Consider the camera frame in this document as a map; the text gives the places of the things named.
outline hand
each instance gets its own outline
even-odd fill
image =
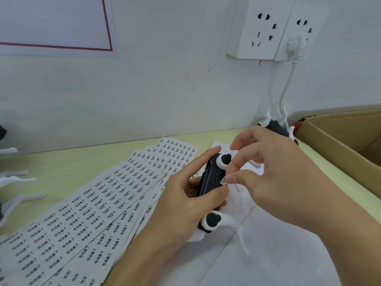
[[[316,232],[329,219],[337,196],[345,195],[290,138],[261,126],[239,133],[239,150],[226,170],[226,182],[247,187],[254,202],[285,222]],[[264,163],[262,176],[240,168],[249,160]]]
[[[199,221],[217,206],[225,206],[227,186],[218,187],[206,195],[195,197],[201,177],[191,178],[215,154],[220,146],[208,149],[182,170],[172,175],[155,211],[140,235],[148,235],[170,258],[193,235]]]

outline cardboard box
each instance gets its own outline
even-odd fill
[[[296,137],[381,199],[381,109],[309,116]]]

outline desk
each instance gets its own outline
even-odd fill
[[[228,129],[174,136],[174,138],[199,147],[198,155],[200,155],[214,140],[231,143],[236,134],[242,130]],[[48,197],[21,204],[10,215],[6,225],[0,229],[0,235],[13,233],[98,174],[116,165],[120,160],[128,158],[135,149],[144,149],[145,146],[155,144],[158,140],[158,138],[146,139],[2,158],[0,172],[29,169],[30,173],[26,177],[38,178],[36,183],[3,187],[0,194],[2,203],[23,194],[46,192]],[[380,199],[306,144],[299,142],[299,146],[345,193],[381,222]]]

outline wall socket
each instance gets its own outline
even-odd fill
[[[275,57],[293,2],[236,0],[226,53],[239,59]]]
[[[286,52],[287,42],[290,37],[300,33],[306,38],[309,51],[324,23],[328,11],[329,8],[295,3],[274,60],[290,61],[293,59],[293,56],[288,55]]]

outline red border line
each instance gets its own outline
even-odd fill
[[[42,47],[42,48],[56,48],[56,49],[77,49],[77,50],[92,50],[92,51],[113,51],[112,50],[112,42],[111,42],[109,22],[107,20],[106,5],[104,3],[104,0],[102,0],[102,5],[103,5],[103,12],[104,12],[104,19],[106,22],[107,34],[109,37],[110,48],[72,47],[72,46],[24,44],[24,43],[9,43],[9,42],[0,42],[0,45],[23,46],[23,47]]]

